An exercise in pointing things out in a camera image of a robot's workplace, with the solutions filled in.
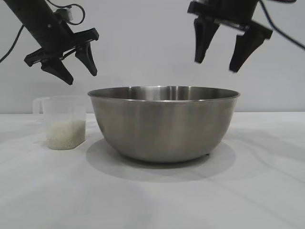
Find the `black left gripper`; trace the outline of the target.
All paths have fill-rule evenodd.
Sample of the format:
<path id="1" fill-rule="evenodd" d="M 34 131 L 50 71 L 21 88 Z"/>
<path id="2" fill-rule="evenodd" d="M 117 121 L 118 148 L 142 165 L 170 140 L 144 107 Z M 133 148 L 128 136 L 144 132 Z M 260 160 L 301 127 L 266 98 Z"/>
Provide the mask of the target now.
<path id="1" fill-rule="evenodd" d="M 41 69 L 44 72 L 72 85 L 73 77 L 61 60 L 67 57 L 66 54 L 63 54 L 64 52 L 74 50 L 75 57 L 85 65 L 92 76 L 96 76 L 97 68 L 90 42 L 99 39 L 97 30 L 92 28 L 74 33 L 68 26 L 71 19 L 70 10 L 56 10 L 53 15 L 55 22 L 49 22 L 32 32 L 41 48 L 25 57 L 26 64 L 32 66 L 41 62 Z"/>

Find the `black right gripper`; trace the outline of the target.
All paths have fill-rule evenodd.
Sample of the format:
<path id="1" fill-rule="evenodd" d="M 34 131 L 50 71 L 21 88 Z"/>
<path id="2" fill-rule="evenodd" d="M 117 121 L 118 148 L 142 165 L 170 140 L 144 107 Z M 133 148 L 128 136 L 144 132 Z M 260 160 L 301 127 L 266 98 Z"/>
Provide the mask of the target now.
<path id="1" fill-rule="evenodd" d="M 258 1 L 256 0 L 193 0 L 187 12 L 197 15 L 195 29 L 194 61 L 202 63 L 206 51 L 219 28 L 223 24 L 240 31 L 236 36 L 235 48 L 229 70 L 237 73 L 248 57 L 270 39 L 273 31 L 252 20 Z"/>

